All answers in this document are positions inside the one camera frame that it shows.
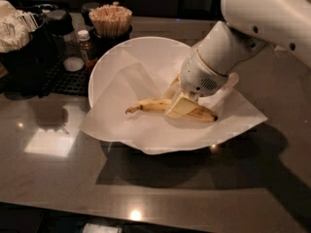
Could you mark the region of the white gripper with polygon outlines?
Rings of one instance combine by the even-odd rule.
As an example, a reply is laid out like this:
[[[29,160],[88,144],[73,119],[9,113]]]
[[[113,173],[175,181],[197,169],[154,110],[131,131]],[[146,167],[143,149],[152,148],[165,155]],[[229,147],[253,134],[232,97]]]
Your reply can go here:
[[[188,93],[205,97],[214,95],[227,80],[228,75],[221,75],[213,71],[204,63],[198,50],[191,50],[190,55],[182,64],[180,76],[177,75],[162,94],[164,99],[171,99],[174,96],[165,114],[171,118],[179,118],[198,106],[184,92],[175,94],[179,86]]]

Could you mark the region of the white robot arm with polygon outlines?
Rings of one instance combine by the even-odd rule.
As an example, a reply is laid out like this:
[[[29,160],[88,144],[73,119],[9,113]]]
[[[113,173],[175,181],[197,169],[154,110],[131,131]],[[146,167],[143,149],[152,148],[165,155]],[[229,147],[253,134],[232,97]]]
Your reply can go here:
[[[221,0],[224,19],[183,62],[165,114],[215,112],[238,82],[233,68],[272,43],[311,66],[311,5],[306,0]]]

